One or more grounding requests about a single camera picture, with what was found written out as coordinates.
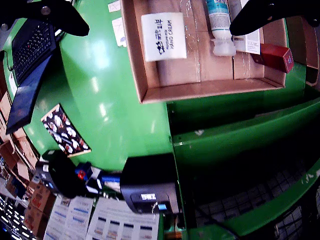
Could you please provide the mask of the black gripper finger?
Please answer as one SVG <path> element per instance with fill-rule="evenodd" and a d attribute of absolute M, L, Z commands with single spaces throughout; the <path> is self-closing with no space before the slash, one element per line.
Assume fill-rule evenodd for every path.
<path fill-rule="evenodd" d="M 320 25 L 319 0 L 249 0 L 231 21 L 233 36 L 250 34 L 263 26 L 289 17 L 302 16 L 316 28 Z"/>
<path fill-rule="evenodd" d="M 85 37 L 90 27 L 66 0 L 2 0 L 0 2 L 0 29 L 7 31 L 17 19 L 45 22 L 73 36 Z"/>

